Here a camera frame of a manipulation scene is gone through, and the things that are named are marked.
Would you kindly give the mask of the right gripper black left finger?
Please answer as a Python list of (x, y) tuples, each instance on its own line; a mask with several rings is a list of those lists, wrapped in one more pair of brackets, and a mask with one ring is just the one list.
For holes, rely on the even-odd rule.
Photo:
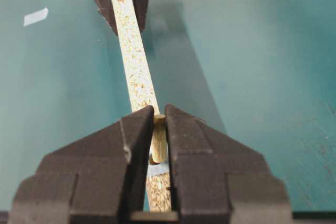
[(12, 202), (10, 223), (120, 223), (142, 210), (154, 109), (148, 105), (44, 156)]

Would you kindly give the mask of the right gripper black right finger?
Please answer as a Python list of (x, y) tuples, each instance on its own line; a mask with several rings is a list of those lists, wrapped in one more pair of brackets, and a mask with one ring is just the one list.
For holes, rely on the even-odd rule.
[(259, 152), (171, 104), (165, 116), (181, 223), (292, 223), (285, 186)]

